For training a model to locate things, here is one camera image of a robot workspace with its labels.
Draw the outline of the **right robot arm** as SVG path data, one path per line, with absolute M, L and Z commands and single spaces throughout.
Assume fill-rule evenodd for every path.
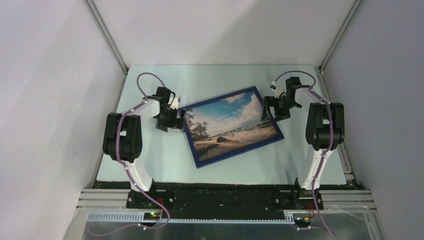
M 285 89 L 278 86 L 276 80 L 272 81 L 270 88 L 274 95 L 263 98 L 262 122 L 271 118 L 277 122 L 289 119 L 292 108 L 301 108 L 308 113 L 305 126 L 305 139 L 309 145 L 306 165 L 295 179 L 290 196 L 295 208 L 304 209 L 318 196 L 329 156 L 344 142 L 344 105 L 320 96 L 311 85 L 301 84 L 299 77 L 288 78 Z

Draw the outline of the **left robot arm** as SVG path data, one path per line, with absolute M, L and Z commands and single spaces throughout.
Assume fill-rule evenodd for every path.
M 153 178 L 143 163 L 138 163 L 143 149 L 142 123 L 155 119 L 157 130 L 184 129 L 186 111 L 179 112 L 180 97 L 164 86 L 144 98 L 124 113 L 111 112 L 106 117 L 102 150 L 124 167 L 131 189 L 141 192 L 138 201 L 145 208 L 153 208 L 158 194 L 150 190 Z

